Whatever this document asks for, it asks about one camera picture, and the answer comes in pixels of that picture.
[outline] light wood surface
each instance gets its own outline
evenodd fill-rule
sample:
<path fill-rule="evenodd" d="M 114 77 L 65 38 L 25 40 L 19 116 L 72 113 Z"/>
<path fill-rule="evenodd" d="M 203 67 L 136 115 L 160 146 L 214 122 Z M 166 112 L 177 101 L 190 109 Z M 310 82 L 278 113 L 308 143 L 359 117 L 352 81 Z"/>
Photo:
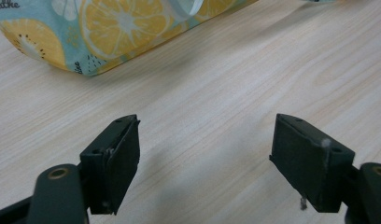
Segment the light wood surface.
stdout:
<path fill-rule="evenodd" d="M 0 33 L 0 208 L 137 114 L 141 161 L 119 214 L 92 223 L 344 223 L 300 210 L 268 160 L 275 114 L 381 162 L 381 0 L 261 0 L 101 76 L 18 53 Z"/>

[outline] tabletop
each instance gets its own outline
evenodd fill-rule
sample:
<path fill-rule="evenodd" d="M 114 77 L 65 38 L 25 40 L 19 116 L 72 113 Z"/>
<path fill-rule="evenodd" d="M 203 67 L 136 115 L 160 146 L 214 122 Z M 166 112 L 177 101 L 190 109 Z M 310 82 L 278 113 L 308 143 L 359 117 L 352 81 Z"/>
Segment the tabletop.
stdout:
<path fill-rule="evenodd" d="M 100 76 L 30 59 L 0 33 L 0 208 L 112 120 L 141 120 L 117 216 L 91 223 L 344 223 L 300 209 L 268 160 L 275 115 L 307 120 L 381 162 L 381 0 L 260 0 Z"/>

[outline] wood grain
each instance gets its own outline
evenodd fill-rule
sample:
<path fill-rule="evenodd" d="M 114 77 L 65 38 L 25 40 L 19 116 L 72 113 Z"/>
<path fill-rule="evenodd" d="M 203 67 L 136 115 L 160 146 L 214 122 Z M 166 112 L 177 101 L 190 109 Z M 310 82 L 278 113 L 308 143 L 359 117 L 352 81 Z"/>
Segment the wood grain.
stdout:
<path fill-rule="evenodd" d="M 137 114 L 139 170 L 119 215 L 92 223 L 344 223 L 344 205 L 301 211 L 268 161 L 276 113 L 381 162 L 381 0 L 261 0 L 92 78 L 0 33 L 0 208 Z"/>

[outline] dark object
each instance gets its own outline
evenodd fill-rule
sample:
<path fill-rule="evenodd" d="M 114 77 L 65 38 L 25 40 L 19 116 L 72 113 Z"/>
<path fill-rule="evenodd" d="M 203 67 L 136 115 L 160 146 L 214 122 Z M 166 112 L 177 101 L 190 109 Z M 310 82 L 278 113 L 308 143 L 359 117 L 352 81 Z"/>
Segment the dark object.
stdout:
<path fill-rule="evenodd" d="M 89 223 L 92 214 L 117 214 L 140 157 L 136 115 L 116 119 L 80 153 L 76 167 L 49 168 L 34 195 L 0 210 L 0 223 Z"/>
<path fill-rule="evenodd" d="M 352 166 L 355 153 L 302 119 L 278 114 L 270 160 L 320 213 L 348 206 L 346 223 L 381 224 L 381 164 Z"/>

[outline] pencil case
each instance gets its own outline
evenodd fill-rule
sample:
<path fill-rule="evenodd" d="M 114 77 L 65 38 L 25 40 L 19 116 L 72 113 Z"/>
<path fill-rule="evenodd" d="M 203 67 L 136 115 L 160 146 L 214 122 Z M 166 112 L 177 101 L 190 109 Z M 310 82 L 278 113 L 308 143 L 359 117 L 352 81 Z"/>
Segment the pencil case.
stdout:
<path fill-rule="evenodd" d="M 257 0 L 1 0 L 0 30 L 23 54 L 93 76 Z"/>

